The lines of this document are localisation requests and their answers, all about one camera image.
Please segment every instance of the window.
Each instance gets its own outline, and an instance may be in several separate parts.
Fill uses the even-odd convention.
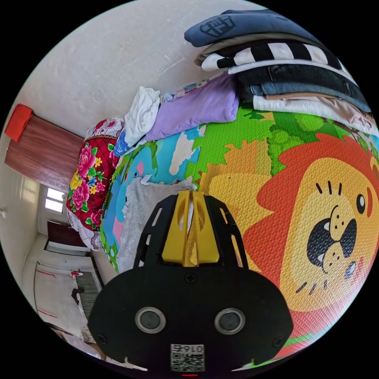
[[[45,209],[50,212],[63,213],[64,193],[48,188],[45,196]]]

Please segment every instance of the qr code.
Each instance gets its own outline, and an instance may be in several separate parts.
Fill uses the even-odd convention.
[[[204,345],[171,345],[171,370],[205,371]]]

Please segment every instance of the striped shirt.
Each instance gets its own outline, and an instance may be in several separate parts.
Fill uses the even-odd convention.
[[[302,62],[302,64],[325,67],[352,79],[342,63],[329,50],[301,42],[265,43],[262,41],[231,57],[212,53],[204,60],[201,68],[205,71],[229,68],[229,73],[237,73],[254,67],[293,64],[295,61],[297,64]]]

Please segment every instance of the red floral quilt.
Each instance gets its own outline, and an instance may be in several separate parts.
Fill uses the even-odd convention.
[[[101,247],[101,214],[119,160],[113,150],[123,127],[122,119],[113,118],[103,120],[87,131],[79,152],[78,167],[70,182],[66,202],[70,223],[93,250]]]

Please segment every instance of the cartoon elephant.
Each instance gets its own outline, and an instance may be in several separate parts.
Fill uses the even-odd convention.
[[[120,238],[121,238],[122,228],[124,226],[123,224],[124,214],[122,213],[122,209],[124,208],[124,205],[127,201],[126,199],[127,186],[134,178],[143,177],[145,175],[154,176],[157,173],[157,169],[152,168],[151,149],[148,146],[144,147],[136,155],[127,173],[125,172],[126,167],[127,165],[125,166],[121,175],[119,175],[119,178],[121,178],[122,182],[121,182],[120,190],[118,191],[118,195],[116,199],[116,205],[115,205],[116,214],[113,221],[113,229],[112,229],[112,233],[116,240],[118,248],[120,248]]]

